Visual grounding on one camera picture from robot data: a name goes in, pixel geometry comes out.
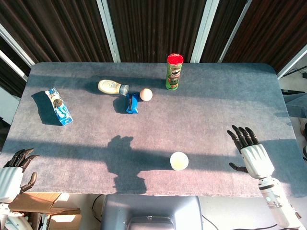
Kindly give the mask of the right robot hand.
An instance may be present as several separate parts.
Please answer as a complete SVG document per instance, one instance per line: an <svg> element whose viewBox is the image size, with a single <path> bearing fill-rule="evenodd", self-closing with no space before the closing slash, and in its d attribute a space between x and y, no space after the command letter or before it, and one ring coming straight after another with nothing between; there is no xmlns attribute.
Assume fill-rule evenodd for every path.
<svg viewBox="0 0 307 230"><path fill-rule="evenodd" d="M248 173L254 179L263 179L272 176L274 166L271 159L257 136L249 127L237 127L232 125L233 131L227 133L238 149L244 166L237 166L230 162L229 166L237 171Z"/></svg>

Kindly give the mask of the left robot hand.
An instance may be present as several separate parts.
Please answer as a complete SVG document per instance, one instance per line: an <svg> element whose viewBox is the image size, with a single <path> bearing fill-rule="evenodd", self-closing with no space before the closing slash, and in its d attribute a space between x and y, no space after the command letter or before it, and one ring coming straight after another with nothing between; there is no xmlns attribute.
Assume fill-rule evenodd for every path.
<svg viewBox="0 0 307 230"><path fill-rule="evenodd" d="M26 168L39 155L30 155L34 149L21 149L0 169L0 202L9 204L18 195L31 189L37 179L37 172L33 172L30 181L21 186Z"/></svg>

